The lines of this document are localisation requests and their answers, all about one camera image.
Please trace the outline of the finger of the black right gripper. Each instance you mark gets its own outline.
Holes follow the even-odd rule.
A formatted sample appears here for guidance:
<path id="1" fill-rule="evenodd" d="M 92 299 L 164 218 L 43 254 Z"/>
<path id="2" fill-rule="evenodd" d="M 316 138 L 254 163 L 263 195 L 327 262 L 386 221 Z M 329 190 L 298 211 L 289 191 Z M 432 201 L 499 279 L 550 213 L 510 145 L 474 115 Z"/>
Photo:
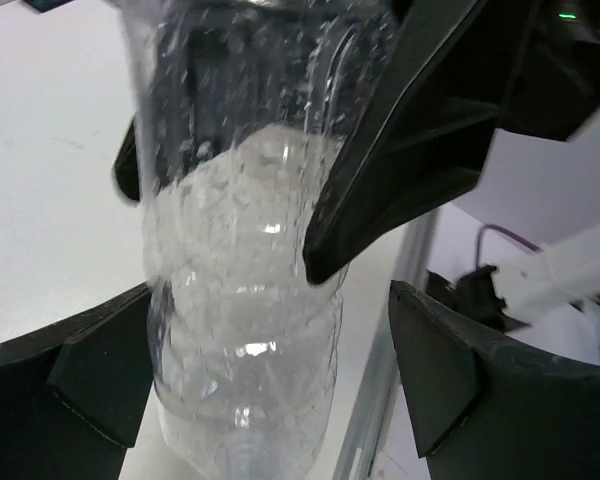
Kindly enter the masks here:
<path id="1" fill-rule="evenodd" d="M 128 202 L 140 201 L 140 184 L 135 140 L 135 120 L 132 119 L 112 166 L 114 185 L 121 197 Z"/>
<path id="2" fill-rule="evenodd" d="M 534 22 L 531 1 L 410 5 L 309 223 L 309 283 L 477 185 Z"/>

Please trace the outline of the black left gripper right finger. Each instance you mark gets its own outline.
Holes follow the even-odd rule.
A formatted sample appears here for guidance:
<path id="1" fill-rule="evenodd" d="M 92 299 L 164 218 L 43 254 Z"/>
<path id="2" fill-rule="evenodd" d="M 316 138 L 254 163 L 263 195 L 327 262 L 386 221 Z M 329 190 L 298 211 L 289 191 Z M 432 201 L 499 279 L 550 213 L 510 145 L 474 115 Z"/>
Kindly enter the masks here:
<path id="1" fill-rule="evenodd" d="M 389 295 L 416 451 L 434 479 L 599 479 L 600 367 L 531 347 L 411 285 Z"/>

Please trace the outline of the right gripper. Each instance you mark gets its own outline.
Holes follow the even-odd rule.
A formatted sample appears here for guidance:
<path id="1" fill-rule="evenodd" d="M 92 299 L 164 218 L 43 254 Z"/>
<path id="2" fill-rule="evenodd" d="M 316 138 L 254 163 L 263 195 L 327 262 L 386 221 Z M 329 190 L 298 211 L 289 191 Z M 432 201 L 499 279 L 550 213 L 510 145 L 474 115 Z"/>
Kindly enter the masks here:
<path id="1" fill-rule="evenodd" d="M 544 1 L 500 128 L 570 139 L 600 109 L 600 1 Z"/>

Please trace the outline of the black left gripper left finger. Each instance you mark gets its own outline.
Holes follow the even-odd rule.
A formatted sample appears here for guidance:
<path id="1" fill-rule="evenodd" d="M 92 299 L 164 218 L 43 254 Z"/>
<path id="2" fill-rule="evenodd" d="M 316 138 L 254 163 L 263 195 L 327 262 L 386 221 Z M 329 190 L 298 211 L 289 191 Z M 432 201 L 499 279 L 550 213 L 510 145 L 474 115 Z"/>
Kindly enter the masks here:
<path id="1" fill-rule="evenodd" d="M 0 479 L 116 479 L 152 384 L 140 284 L 0 343 Z"/>

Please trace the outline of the clear bottle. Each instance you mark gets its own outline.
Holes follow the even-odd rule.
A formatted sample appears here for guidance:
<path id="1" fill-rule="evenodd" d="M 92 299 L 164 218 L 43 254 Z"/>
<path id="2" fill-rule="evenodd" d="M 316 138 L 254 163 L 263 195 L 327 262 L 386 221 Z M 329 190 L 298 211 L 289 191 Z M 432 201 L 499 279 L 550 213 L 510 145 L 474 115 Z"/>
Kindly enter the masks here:
<path id="1" fill-rule="evenodd" d="M 147 321 L 164 439 L 207 479 L 302 479 L 345 271 L 304 236 L 389 53 L 381 1 L 125 1 Z"/>

